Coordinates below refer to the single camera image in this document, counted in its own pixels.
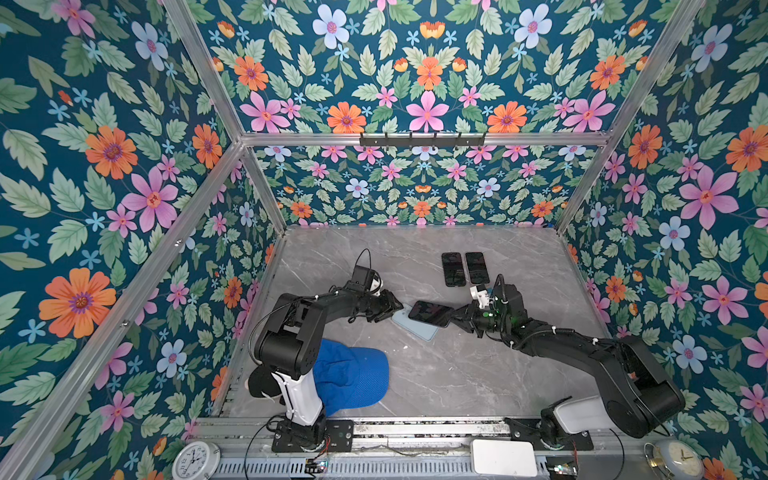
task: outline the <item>blue cap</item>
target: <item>blue cap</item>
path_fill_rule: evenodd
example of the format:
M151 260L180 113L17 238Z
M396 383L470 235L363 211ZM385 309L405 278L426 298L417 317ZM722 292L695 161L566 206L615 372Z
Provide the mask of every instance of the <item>blue cap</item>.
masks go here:
M389 362L381 350L353 348L323 339L313 367L317 395L331 416L374 405L389 388Z

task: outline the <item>phone screen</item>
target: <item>phone screen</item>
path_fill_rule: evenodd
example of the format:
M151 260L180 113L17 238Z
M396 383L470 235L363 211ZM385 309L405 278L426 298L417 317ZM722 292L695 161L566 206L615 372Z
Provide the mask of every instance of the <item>phone screen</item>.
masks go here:
M442 254L442 273L445 276L446 286L464 286L467 279L464 276L464 262L459 252L446 252Z
M450 317L446 315L446 313L451 312L452 310L453 308L450 306L419 300L413 305L411 313L408 314L408 318L445 328L451 322Z
M481 252L467 252L467 270L469 281L475 285L485 285L491 282L488 269L485 268L485 257Z

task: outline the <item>marble floor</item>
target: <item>marble floor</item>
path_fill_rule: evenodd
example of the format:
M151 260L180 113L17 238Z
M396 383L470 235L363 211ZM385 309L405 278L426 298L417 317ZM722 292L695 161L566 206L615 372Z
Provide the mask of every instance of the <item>marble floor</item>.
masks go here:
M510 227L291 229L280 254L263 313L281 293L309 295L343 285L359 252L368 247L384 287L408 304L426 300L448 306L471 301L468 287L445 286L442 252L481 251L493 280L502 273L522 293L528 314L590 336L605 336L590 298L553 229ZM598 393L588 374L550 359L532 358L455 325L425 342L387 319L329 323L325 338L376 348L389 358L389 390L364 409L335 416L537 415L567 396ZM253 370L245 359L223 415L266 417L285 411L270 399L254 399L242 386Z

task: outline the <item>clock face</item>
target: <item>clock face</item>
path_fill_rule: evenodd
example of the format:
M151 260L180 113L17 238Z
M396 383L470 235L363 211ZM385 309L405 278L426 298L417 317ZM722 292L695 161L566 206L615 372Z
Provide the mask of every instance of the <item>clock face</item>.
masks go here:
M203 443L190 445L179 454L174 464L174 477L194 478L208 462L208 447Z

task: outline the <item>black cable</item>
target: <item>black cable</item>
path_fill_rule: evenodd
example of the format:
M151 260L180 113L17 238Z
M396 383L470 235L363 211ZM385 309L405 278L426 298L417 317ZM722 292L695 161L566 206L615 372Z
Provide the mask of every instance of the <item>black cable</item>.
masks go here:
M616 435L616 440L618 440L619 445L621 445L621 467L619 467L619 472L616 474L616 476L613 477L613 480L617 480L621 476L621 473L624 471L624 460L626 459L626 455L624 452L624 443L621 441L621 437L619 437L619 434L614 432L613 429L611 429L611 433Z

